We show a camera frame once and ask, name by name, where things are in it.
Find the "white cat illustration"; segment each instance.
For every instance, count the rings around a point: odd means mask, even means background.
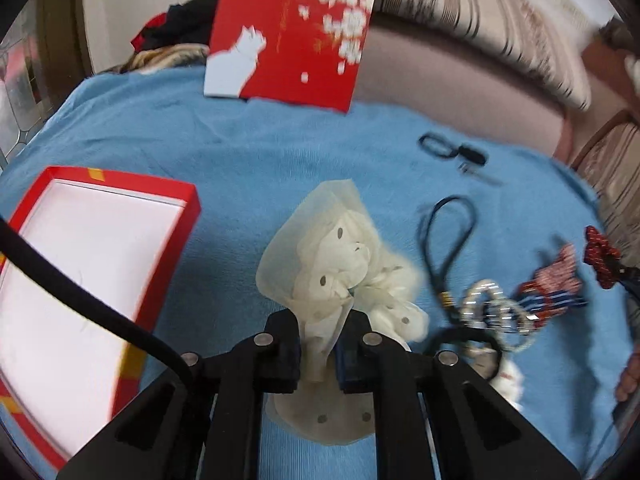
[[[255,72],[258,55],[267,39],[253,27],[243,27],[236,44],[229,50],[212,54],[207,59],[204,95],[238,97]]]

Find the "blue blanket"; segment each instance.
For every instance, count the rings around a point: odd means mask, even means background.
[[[469,196],[479,224],[450,274],[459,299],[481,278],[508,293],[556,256],[564,242],[584,248],[598,224],[595,196],[571,171],[524,148],[461,134],[401,107],[355,103],[347,115],[254,99],[204,98],[203,68],[151,76],[101,75],[85,81],[0,176],[0,214],[10,216],[48,165],[132,171],[193,182],[202,214],[184,250],[156,335],[178,352],[212,355],[260,332],[279,309],[255,286],[265,247],[298,203],[323,180],[351,178],[383,240],[416,266],[420,216],[450,194]],[[426,131],[489,154],[482,170],[501,185],[462,174],[417,145]],[[444,210],[433,232],[441,260],[463,227]],[[525,376],[523,414],[577,466],[584,466],[611,422],[613,389],[631,346],[623,291],[601,290],[584,264],[584,309],[553,319],[514,360]],[[445,322],[424,287],[417,304],[431,332]],[[161,369],[147,362],[143,385]],[[13,426],[46,480],[52,471]],[[607,441],[596,462],[614,449]],[[374,439],[323,447],[263,425],[260,478],[376,477]]]

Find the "metal screw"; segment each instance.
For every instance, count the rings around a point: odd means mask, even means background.
[[[369,332],[362,336],[362,342],[368,346],[378,346],[382,343],[382,336],[376,332]]]
[[[451,350],[444,350],[438,354],[438,361],[445,366],[453,366],[458,362],[458,356]]]
[[[258,346],[269,346],[273,343],[273,336],[271,334],[267,334],[266,332],[262,332],[254,337],[254,343]]]
[[[187,363],[187,366],[193,366],[199,359],[198,354],[194,352],[185,352],[180,357],[182,357],[182,360]]]

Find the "polka dot bow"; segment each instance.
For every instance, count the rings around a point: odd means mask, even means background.
[[[607,264],[607,256],[619,260],[620,251],[611,247],[607,238],[601,234],[594,226],[590,225],[584,231],[587,245],[584,248],[584,262],[596,271],[596,279],[602,288],[611,288],[618,282],[618,276]]]

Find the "open box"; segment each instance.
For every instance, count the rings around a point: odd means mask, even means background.
[[[50,167],[9,224],[78,285],[152,330],[199,213],[192,184]],[[0,402],[54,468],[136,395],[145,357],[0,254]]]

